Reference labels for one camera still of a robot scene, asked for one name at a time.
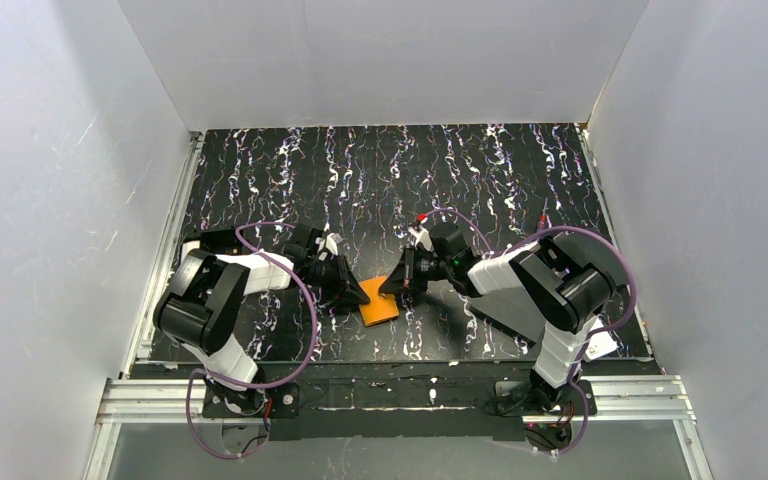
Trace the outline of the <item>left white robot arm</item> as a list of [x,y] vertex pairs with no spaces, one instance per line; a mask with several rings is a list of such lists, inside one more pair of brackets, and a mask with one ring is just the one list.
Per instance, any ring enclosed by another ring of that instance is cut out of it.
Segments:
[[318,288],[322,306],[370,302],[339,250],[337,233],[298,224],[276,253],[247,250],[240,228],[187,234],[180,262],[153,314],[153,324],[195,355],[208,388],[228,401],[243,400],[260,375],[234,328],[246,296],[293,286]]

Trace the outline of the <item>orange card holder wallet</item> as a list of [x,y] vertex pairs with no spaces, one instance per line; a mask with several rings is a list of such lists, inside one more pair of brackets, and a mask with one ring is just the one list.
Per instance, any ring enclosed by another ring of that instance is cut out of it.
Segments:
[[360,282],[363,292],[369,297],[369,302],[359,306],[363,325],[372,327],[399,317],[399,308],[392,294],[381,294],[379,288],[384,284],[385,276],[379,276]]

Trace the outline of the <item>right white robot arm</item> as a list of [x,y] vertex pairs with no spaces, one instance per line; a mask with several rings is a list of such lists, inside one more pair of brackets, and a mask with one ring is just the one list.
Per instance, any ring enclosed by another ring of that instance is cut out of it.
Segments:
[[380,293],[413,294],[425,291],[431,281],[446,280],[471,298],[507,290],[527,295],[545,327],[526,396],[545,407],[572,388],[604,306],[621,288],[627,288],[631,303],[637,299],[625,259],[610,241],[587,229],[551,227],[486,258],[474,253],[450,222],[431,228],[415,224],[410,233],[413,241]]

